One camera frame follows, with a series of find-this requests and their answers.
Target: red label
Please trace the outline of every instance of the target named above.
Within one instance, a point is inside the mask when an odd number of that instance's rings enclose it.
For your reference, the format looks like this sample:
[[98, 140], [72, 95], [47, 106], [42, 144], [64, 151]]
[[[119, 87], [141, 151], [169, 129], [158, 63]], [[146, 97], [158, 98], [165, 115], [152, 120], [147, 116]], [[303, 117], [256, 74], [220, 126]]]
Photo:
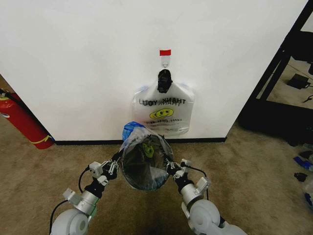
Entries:
[[160, 56], [171, 55], [171, 50], [160, 50]]

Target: clear plastic bag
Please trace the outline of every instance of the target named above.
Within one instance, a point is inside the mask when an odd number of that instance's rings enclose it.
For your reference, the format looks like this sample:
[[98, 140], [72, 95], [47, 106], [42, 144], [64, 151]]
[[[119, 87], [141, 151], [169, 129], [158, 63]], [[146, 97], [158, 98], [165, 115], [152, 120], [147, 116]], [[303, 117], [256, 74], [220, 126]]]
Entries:
[[303, 192], [305, 200], [309, 207], [313, 210], [313, 175], [310, 175], [303, 184]]
[[[163, 71], [169, 77], [162, 77]], [[133, 118], [160, 135], [181, 135], [189, 130], [193, 104], [192, 90], [173, 82], [170, 72], [162, 70], [157, 82], [135, 93]]]
[[123, 131], [123, 137], [127, 138], [120, 148], [123, 150], [120, 167], [126, 180], [140, 190], [160, 188], [169, 177], [166, 159], [173, 160], [171, 147], [162, 136], [136, 122], [125, 128], [127, 134]]

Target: wire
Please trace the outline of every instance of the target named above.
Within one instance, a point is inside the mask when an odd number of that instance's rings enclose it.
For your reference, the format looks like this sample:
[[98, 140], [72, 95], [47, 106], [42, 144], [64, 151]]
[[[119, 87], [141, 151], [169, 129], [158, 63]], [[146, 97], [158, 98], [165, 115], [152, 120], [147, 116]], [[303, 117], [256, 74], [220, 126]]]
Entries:
[[[186, 164], [185, 164], [184, 166], [187, 167], [187, 168], [190, 168], [190, 169], [193, 169], [193, 170], [202, 172], [202, 173], [204, 174], [204, 176], [206, 177], [206, 173], [205, 173], [203, 170], [194, 168], [194, 167], [192, 167], [192, 166], [187, 166]], [[206, 189], [206, 199], [209, 200], [209, 191], [208, 191], [208, 189]]]
[[311, 95], [311, 96], [309, 96], [305, 101], [303, 101], [303, 103], [305, 103], [305, 102], [308, 102], [309, 100], [312, 100], [312, 97], [313, 95]]
[[51, 213], [51, 217], [50, 217], [50, 229], [49, 229], [49, 235], [51, 234], [51, 230], [52, 230], [52, 221], [53, 221], [53, 216], [54, 216], [54, 213], [55, 211], [57, 210], [57, 208], [62, 205], [63, 203], [67, 202], [67, 200], [63, 201], [63, 202], [60, 202], [52, 211]]
[[78, 188], [79, 188], [79, 190], [80, 190], [81, 193], [83, 192], [83, 190], [82, 190], [82, 187], [81, 187], [80, 184], [81, 184], [83, 175], [84, 175], [87, 171], [89, 171], [89, 166], [87, 166], [86, 169], [85, 169], [85, 170], [80, 174], [80, 176], [79, 176]]

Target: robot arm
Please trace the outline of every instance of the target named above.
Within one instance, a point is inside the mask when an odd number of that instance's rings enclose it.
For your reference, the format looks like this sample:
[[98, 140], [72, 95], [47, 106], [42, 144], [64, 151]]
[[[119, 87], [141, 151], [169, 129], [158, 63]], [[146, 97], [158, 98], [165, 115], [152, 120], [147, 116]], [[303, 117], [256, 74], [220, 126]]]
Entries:
[[219, 210], [209, 200], [203, 199], [203, 193], [211, 182], [201, 177], [196, 185], [188, 179], [191, 161], [182, 159], [181, 164], [168, 162], [167, 172], [171, 174], [178, 185], [183, 202], [181, 209], [188, 220], [191, 230], [197, 235], [246, 235], [235, 225], [230, 225], [220, 217]]
[[[111, 160], [102, 164], [93, 162], [87, 167], [92, 174], [93, 181], [85, 187], [81, 195], [70, 188], [63, 193], [64, 198], [74, 208], [61, 213], [55, 219], [50, 235], [87, 234], [88, 224], [96, 214], [96, 203], [102, 197], [102, 192], [109, 181], [117, 177], [121, 153], [115, 154]], [[193, 232], [197, 235], [246, 235], [237, 226], [224, 221], [212, 202], [203, 200], [203, 193], [211, 182], [208, 178], [201, 177], [194, 184], [187, 177], [190, 166], [191, 162], [184, 159], [180, 165], [168, 161], [167, 172], [173, 176], [178, 185], [183, 199], [181, 208]]]
[[74, 208], [61, 213], [55, 219], [51, 228], [51, 235], [87, 234], [88, 224], [97, 211], [96, 203], [102, 197], [102, 192], [109, 181], [117, 177], [118, 160], [121, 153], [122, 151], [102, 164], [93, 162], [87, 167], [92, 174], [93, 181], [85, 187], [81, 195], [70, 188], [63, 193], [65, 200], [69, 201]]

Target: white wall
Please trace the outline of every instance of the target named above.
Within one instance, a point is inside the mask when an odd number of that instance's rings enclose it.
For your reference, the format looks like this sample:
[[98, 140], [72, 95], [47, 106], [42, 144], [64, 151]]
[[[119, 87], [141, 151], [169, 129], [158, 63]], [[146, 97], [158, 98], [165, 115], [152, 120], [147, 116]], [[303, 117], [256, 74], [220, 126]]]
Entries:
[[305, 3], [2, 0], [0, 73], [56, 140], [118, 140], [170, 48], [196, 93], [182, 138], [225, 137]]
[[301, 29], [302, 31], [313, 32], [313, 14], [310, 15], [308, 20], [305, 22], [304, 26]]

